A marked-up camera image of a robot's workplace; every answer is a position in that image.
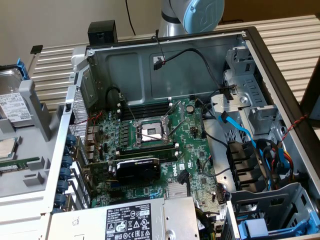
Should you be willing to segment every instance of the black box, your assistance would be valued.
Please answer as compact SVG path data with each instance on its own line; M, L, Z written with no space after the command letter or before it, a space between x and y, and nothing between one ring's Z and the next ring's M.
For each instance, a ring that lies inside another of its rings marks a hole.
M88 29L90 45L103 45L118 42L115 20L95 21Z
M308 122L313 127L320 128L320 58L314 67L300 107L303 114L308 114Z

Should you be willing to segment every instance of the label sticker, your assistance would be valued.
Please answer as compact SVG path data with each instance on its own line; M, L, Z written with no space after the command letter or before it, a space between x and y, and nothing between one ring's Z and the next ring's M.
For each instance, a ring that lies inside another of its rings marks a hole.
M11 166L2 166L0 167L0 172L10 171L10 170L16 170L18 169L17 165L11 165Z
M196 223L198 224L199 231L206 228L198 218L196 219Z
M151 204L106 211L105 240L152 240Z
M223 220L226 217L227 214L227 204L221 204L219 205L219 213L220 213L220 219Z
M181 163L181 164L179 165L179 169L180 169L180 171L185 170L185 164L184 164L184 163Z
M0 107L12 123L31 120L28 108L19 92L0 95Z
M153 57L153 64L155 64L159 60L164 60L164 56L154 56Z

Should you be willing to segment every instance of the ventilation grille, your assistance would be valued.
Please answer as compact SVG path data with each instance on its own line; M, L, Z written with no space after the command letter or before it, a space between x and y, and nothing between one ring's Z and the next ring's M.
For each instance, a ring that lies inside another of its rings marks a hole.
M236 121L241 127L244 127L242 124L241 118L237 117ZM238 128L231 128L227 133L225 133L226 139L228 141L237 141L240 143L246 143L247 142L247 134L244 131L240 131Z
M88 127L88 122L83 122L88 119L87 109L85 107L84 99L82 97L81 91L79 88L76 89L73 103L73 114L74 122L80 124L70 125L70 131L76 137L80 137L81 141L85 144L86 142L86 132Z

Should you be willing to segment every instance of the wall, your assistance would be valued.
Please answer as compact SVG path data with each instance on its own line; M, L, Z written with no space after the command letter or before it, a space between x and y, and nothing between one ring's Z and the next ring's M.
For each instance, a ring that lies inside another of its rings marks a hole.
M137 35L159 28L160 0L128 0L128 7ZM118 37L133 35L125 0L0 0L0 65L28 62L34 45L86 43L91 22L111 19Z
M136 33L154 33L161 0L128 0ZM225 0L224 21L245 22L320 13L319 0ZM0 0L0 65L21 57L27 62L34 45L88 42L91 22L116 22L119 37L131 36L125 0Z

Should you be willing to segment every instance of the wire bundle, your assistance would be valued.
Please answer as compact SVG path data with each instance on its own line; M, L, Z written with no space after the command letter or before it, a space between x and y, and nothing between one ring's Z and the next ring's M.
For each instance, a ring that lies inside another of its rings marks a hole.
M282 139L280 142L283 142L285 140L285 138L287 137L288 133L295 127L297 126L299 123L301 123L303 120L307 119L308 115L305 114L304 116L300 117L298 120L294 121L294 123L288 127L288 129L286 130L285 134L283 135Z
M289 179L290 181L292 181L294 179L294 162L292 161L292 158L291 156L289 155L289 153L284 150L284 159L286 159L289 164L290 164L290 174L289 174ZM276 156L274 156L273 160L272 160L272 163L271 163L271 166L272 166L272 172L274 172L275 170L275 163L276 163Z

